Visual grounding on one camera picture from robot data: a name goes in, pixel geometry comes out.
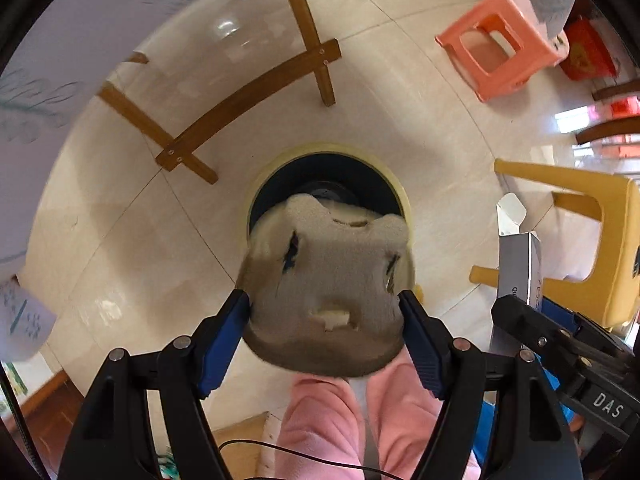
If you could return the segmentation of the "grey white carton box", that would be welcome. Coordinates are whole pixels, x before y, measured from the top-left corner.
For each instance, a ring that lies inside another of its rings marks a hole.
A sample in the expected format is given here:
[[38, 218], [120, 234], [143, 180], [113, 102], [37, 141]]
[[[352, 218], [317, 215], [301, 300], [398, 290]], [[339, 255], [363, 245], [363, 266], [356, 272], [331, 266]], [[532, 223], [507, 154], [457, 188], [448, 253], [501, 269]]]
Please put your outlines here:
[[499, 267], [497, 299], [514, 296], [540, 312], [542, 307], [541, 242], [533, 231], [522, 232], [527, 210], [514, 193], [497, 203]]

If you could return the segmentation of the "brown paper cup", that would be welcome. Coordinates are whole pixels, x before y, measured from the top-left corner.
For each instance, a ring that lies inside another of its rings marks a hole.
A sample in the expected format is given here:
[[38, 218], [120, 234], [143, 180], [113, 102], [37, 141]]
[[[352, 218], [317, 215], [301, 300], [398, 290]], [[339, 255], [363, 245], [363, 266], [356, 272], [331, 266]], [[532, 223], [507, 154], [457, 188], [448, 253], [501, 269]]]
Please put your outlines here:
[[404, 218], [297, 194], [250, 232], [236, 279], [250, 297], [243, 338], [286, 370], [368, 376], [404, 345], [398, 295], [415, 282]]

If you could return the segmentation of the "yellow rimmed trash bin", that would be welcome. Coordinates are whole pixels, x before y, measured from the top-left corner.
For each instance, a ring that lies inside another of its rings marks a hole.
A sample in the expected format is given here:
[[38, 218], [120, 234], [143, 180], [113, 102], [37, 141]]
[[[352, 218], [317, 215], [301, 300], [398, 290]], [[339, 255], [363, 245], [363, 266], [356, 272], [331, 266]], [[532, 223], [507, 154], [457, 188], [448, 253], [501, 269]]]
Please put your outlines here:
[[407, 193], [382, 162], [352, 146], [307, 144], [283, 153], [257, 178], [245, 232], [252, 232], [260, 217], [296, 194], [411, 220]]

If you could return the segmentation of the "yellow plastic chair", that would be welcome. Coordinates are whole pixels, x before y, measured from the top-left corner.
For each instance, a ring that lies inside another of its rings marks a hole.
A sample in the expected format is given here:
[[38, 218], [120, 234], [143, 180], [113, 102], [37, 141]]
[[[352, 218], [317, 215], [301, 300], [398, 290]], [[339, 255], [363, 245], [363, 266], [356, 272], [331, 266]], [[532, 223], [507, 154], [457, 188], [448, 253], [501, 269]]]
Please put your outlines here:
[[630, 322], [639, 304], [639, 188], [615, 174], [497, 159], [495, 173], [552, 188], [539, 225], [544, 296], [604, 328]]

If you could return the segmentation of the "pink trousers legs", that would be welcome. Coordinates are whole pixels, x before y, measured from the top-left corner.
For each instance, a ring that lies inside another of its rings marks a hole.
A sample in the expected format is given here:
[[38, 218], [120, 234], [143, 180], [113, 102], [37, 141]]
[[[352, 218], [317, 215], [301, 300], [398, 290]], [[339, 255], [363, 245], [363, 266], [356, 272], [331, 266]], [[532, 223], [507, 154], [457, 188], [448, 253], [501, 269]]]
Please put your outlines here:
[[407, 350], [367, 381], [367, 411], [343, 378], [297, 374], [277, 445], [322, 458], [277, 452], [274, 472], [282, 479], [361, 479], [358, 469], [370, 431], [378, 466], [409, 479], [435, 429], [442, 402], [422, 387]]

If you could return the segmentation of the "red plastic bucket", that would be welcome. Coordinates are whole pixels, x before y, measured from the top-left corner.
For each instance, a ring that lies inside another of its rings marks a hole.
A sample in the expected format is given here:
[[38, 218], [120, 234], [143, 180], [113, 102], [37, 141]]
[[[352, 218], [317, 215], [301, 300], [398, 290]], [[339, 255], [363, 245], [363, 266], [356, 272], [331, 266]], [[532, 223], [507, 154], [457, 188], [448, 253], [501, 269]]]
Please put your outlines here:
[[566, 26], [570, 53], [560, 64], [570, 80], [581, 81], [598, 77], [614, 77], [617, 68], [602, 38], [585, 18]]

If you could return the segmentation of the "pink plastic stool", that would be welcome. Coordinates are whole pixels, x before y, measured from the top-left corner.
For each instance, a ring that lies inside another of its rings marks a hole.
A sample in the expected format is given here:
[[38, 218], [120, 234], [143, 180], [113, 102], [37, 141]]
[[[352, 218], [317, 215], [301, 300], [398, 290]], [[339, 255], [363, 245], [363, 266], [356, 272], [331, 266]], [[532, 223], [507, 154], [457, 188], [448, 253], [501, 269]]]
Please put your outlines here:
[[480, 0], [435, 41], [482, 102], [520, 90], [570, 54], [566, 33], [550, 38], [530, 0]]

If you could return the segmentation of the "white teal patterned tablecloth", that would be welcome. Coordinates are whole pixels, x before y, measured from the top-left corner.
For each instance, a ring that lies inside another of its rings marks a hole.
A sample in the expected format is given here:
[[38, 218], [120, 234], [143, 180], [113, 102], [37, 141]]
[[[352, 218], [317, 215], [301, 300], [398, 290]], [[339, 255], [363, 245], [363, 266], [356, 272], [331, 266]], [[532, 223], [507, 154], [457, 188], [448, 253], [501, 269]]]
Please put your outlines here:
[[145, 142], [96, 98], [196, 0], [1, 0], [1, 357], [61, 336], [68, 294], [144, 190]]

